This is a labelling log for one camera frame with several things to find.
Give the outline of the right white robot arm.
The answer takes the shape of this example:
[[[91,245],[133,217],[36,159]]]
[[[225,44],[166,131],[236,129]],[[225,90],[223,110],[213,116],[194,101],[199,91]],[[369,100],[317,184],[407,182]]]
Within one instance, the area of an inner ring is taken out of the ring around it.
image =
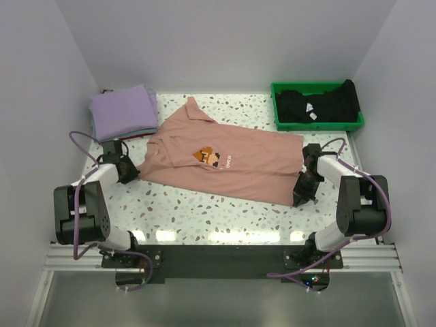
[[[304,146],[302,156],[305,171],[299,172],[293,189],[295,207],[314,201],[325,180],[339,188],[336,221],[312,233],[300,252],[308,266],[320,267],[331,251],[355,240],[377,238],[390,229],[392,217],[384,176],[367,174],[343,161],[340,152],[324,151],[320,144]]]

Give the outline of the pink printed t shirt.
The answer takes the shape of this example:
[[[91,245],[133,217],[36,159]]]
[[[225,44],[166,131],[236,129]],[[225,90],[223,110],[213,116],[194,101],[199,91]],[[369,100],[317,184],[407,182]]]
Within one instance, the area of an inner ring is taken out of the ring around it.
[[[292,206],[304,138],[216,122],[193,97],[170,115],[146,145],[144,181]]]

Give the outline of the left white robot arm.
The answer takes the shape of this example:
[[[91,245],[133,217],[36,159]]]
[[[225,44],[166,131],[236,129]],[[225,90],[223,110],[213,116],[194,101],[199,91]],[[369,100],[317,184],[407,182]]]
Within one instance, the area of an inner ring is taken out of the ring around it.
[[[139,176],[122,140],[102,143],[103,153],[91,171],[79,181],[57,187],[53,192],[57,242],[73,246],[73,258],[79,260],[89,249],[99,247],[118,251],[117,259],[126,267],[136,266],[141,250],[134,235],[110,221],[106,192],[115,185],[126,185]]]

